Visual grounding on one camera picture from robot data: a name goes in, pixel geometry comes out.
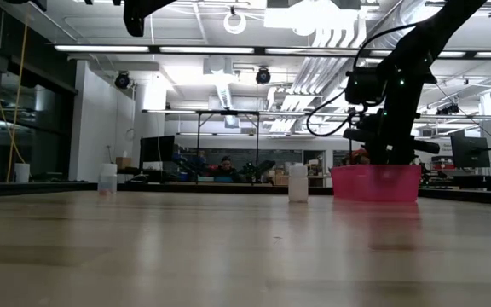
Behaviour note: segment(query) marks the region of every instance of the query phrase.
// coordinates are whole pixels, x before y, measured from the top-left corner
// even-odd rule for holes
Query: pink plastic basket
[[[331,171],[334,197],[343,200],[414,202],[422,175],[415,165],[352,165]]]

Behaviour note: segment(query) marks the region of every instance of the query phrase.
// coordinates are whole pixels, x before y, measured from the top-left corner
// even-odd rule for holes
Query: ceiling
[[[378,0],[380,7],[366,15],[367,31],[383,18],[399,1]],[[421,2],[424,0],[404,0]],[[291,29],[266,28],[262,19],[266,0],[250,1],[249,5],[237,3],[240,12],[251,14],[246,18],[246,28],[241,34],[231,34],[225,30],[223,19],[228,13],[228,5],[218,8],[206,7],[198,2],[198,15],[195,4],[173,3],[147,18],[144,38],[131,37],[122,21],[123,8],[110,3],[86,5],[81,0],[48,0],[46,16],[30,9],[31,24],[35,31],[54,43],[81,44],[177,44],[177,45],[239,45],[239,46],[310,46],[315,35],[299,36]],[[17,18],[23,19],[27,4],[11,5],[0,0],[0,6]],[[446,49],[491,49],[490,11],[481,11],[469,19],[452,37]],[[170,102],[205,101],[217,94],[215,86],[196,82],[203,74],[205,56],[191,55],[102,55],[89,58],[92,67],[100,69],[113,78],[115,67],[126,63],[157,62],[164,69],[173,89],[168,94]],[[301,71],[305,58],[277,56],[233,56],[234,71],[240,71],[240,77],[230,85],[233,96],[265,97],[269,86],[256,85],[254,78],[257,69],[269,68],[272,82],[292,83]],[[489,90],[483,84],[491,84],[491,61],[437,61],[432,66],[433,73],[447,95],[464,93],[460,96],[462,108],[475,108],[478,105],[477,94]],[[130,72],[138,80],[149,79],[150,72]],[[437,87],[426,85],[421,97],[420,107],[438,102],[445,98]]]

